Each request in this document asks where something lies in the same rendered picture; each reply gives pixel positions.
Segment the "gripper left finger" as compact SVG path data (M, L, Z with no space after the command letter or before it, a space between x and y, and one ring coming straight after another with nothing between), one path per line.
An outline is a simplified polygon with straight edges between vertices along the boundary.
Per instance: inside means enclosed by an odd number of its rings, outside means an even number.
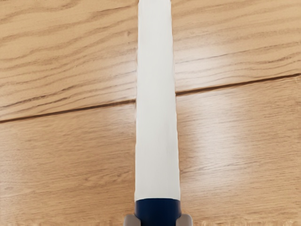
M140 226L140 220L135 215L126 215L123 226Z

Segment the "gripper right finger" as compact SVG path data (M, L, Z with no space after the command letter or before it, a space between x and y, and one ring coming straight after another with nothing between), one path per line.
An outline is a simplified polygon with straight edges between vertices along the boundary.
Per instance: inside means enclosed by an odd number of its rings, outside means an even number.
M182 214L176 221L176 226L192 226L192 217L189 214Z

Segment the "white pen with blue cap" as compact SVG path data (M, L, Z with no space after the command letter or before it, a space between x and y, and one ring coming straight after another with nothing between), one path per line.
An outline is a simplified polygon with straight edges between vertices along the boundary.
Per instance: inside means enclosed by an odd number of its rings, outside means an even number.
M135 215L176 226L180 199L171 0L139 0Z

